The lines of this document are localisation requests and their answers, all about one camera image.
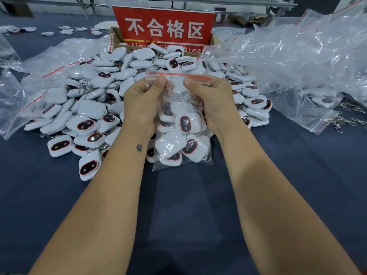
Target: forearm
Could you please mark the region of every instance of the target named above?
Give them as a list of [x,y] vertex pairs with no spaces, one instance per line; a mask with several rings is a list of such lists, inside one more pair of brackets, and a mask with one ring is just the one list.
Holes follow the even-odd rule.
[[357,274],[337,240],[241,121],[228,124],[219,141],[242,231],[259,272]]
[[[125,274],[149,139],[122,127],[113,147],[30,274]],[[142,151],[136,146],[142,145]]]

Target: dark blue tablecloth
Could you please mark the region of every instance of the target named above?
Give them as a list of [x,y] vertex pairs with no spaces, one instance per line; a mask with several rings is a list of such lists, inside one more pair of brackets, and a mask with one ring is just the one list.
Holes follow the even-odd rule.
[[[97,23],[76,15],[0,21],[38,28],[6,36],[23,60],[70,38],[61,35],[58,26]],[[55,36],[40,36],[47,31]],[[86,32],[73,36],[92,38]],[[345,115],[367,121],[360,113]],[[272,110],[270,124],[254,128],[253,133],[358,268],[366,270],[367,130],[343,129],[337,133],[328,127],[316,136]],[[79,157],[50,157],[47,141],[37,132],[23,130],[7,142],[0,139],[0,272],[27,272],[87,186],[79,179]],[[152,172],[152,165],[145,165],[128,274],[258,274],[241,233],[216,137],[212,145],[213,166],[192,163]]]

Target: human hand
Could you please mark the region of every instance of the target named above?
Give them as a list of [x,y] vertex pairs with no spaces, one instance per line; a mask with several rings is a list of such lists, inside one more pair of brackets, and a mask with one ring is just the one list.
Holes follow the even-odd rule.
[[129,87],[124,94],[124,124],[134,131],[151,138],[155,131],[154,117],[157,114],[157,99],[167,83],[167,78],[160,75],[147,90],[145,78]]
[[208,75],[209,87],[186,77],[184,86],[204,101],[205,119],[209,129],[219,138],[228,131],[234,121],[241,121],[233,99],[232,87],[224,79]]

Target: person's left hand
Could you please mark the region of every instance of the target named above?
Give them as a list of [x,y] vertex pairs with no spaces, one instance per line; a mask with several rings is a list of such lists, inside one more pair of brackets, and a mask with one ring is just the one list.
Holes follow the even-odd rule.
[[157,114],[157,99],[167,83],[160,75],[147,90],[145,78],[129,87],[124,94],[123,127],[133,127],[151,138],[155,131],[154,118]]

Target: person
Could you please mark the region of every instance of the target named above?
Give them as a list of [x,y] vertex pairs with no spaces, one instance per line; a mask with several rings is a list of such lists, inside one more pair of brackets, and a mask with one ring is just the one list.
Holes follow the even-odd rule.
[[[210,87],[189,78],[184,85],[204,101],[207,125],[223,150],[243,236],[259,273],[359,274],[246,127],[231,85],[211,78]],[[147,90],[143,78],[127,90],[124,123],[113,147],[29,275],[126,274],[145,153],[155,130],[157,98],[166,83],[161,75]]]

